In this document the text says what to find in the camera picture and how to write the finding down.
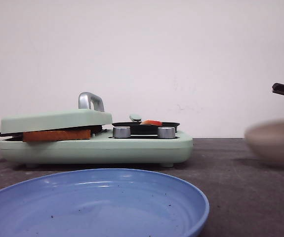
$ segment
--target toy kitchen stove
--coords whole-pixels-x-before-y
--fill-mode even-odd
[[[178,123],[143,124],[138,115],[130,115],[132,122],[112,123],[110,113],[104,112],[99,96],[83,92],[79,108],[31,116],[13,116],[1,120],[2,156],[28,167],[37,164],[103,164],[103,163],[159,163],[172,167],[191,156],[193,140],[177,130]],[[103,125],[112,124],[112,129]],[[35,131],[90,129],[90,139],[25,142],[25,133]]]

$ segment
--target blue ceramic bowl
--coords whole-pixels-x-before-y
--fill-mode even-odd
[[[208,213],[203,192],[179,178],[80,170],[0,190],[0,237],[194,237]]]

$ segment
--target dark countertop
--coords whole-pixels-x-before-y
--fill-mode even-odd
[[[0,155],[0,189],[43,175],[91,168],[136,168],[170,174],[200,188],[210,203],[201,237],[284,237],[284,168],[261,164],[243,139],[194,139],[192,157],[157,164],[41,165],[26,168]]]

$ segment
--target black pan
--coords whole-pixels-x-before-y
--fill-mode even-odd
[[[158,127],[174,127],[177,132],[177,126],[180,125],[178,122],[162,122],[161,126],[143,124],[141,122],[114,122],[112,125],[114,127],[118,126],[129,126],[131,130],[131,135],[157,135]]]

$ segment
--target stove knob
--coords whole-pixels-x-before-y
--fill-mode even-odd
[[[157,131],[158,131],[158,138],[161,139],[172,139],[176,137],[176,132],[174,127],[159,127]]]
[[[129,138],[131,136],[130,127],[114,127],[113,137],[114,138]]]

